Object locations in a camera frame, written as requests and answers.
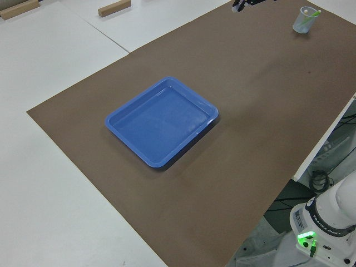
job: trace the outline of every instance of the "tray rim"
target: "tray rim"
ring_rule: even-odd
[[[135,103],[138,99],[140,99],[142,96],[145,94],[149,93],[150,91],[154,90],[157,86],[159,86],[161,83],[167,81],[167,80],[173,80],[175,83],[179,84],[180,87],[183,88],[185,92],[188,92],[189,94],[195,96],[196,98],[199,98],[202,102],[204,102],[206,105],[211,107],[212,113],[207,113],[210,116],[210,119],[204,122],[202,125],[200,125],[198,128],[194,130],[193,133],[188,135],[187,138],[185,138],[182,142],[179,143],[173,150],[171,150],[161,161],[155,162],[152,161],[150,158],[148,158],[145,154],[141,152],[140,149],[138,149],[136,146],[134,146],[130,140],[125,138],[120,131],[117,131],[111,124],[110,124],[110,119],[113,118],[115,115],[117,115],[119,112],[122,110],[126,109],[129,107],[131,104]],[[188,99],[186,96],[184,96],[189,102],[193,103],[195,106],[196,104],[192,102],[190,99]],[[156,82],[154,85],[150,86],[149,88],[145,89],[143,92],[111,112],[109,115],[106,116],[105,118],[105,126],[118,138],[120,139],[130,150],[132,150],[141,160],[143,160],[147,165],[153,167],[153,168],[160,168],[163,167],[166,163],[168,163],[175,155],[179,153],[187,144],[189,144],[199,133],[201,133],[205,128],[208,127],[209,124],[211,124],[219,115],[219,111],[217,108],[210,103],[208,100],[200,96],[198,93],[187,87],[185,84],[183,84],[181,81],[179,81],[177,78],[172,77],[172,76],[167,76],[158,82]]]

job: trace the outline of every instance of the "green marker in cup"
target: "green marker in cup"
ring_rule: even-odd
[[[321,12],[321,10],[316,10],[312,7],[302,7],[300,9],[298,17],[296,18],[293,24],[293,29],[299,33],[309,32],[315,19],[320,15]]]

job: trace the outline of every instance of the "translucent plastic cup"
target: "translucent plastic cup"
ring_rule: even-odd
[[[312,7],[302,7],[293,24],[293,30],[299,33],[309,32],[311,26],[319,15],[320,13]]]

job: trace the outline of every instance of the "illuminated green indicator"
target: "illuminated green indicator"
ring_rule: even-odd
[[[314,236],[314,235],[315,235],[315,232],[310,231],[310,232],[298,235],[298,239],[302,239],[302,238],[305,238],[307,236]]]

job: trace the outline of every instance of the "wooden block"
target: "wooden block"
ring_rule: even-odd
[[[39,7],[38,0],[28,0],[21,4],[17,4],[16,6],[1,10],[0,17],[2,17],[3,19],[9,19],[27,11],[30,11],[36,7]]]
[[[98,12],[100,17],[106,17],[127,7],[131,7],[131,0],[121,0],[114,4],[109,4],[106,7],[99,8]]]

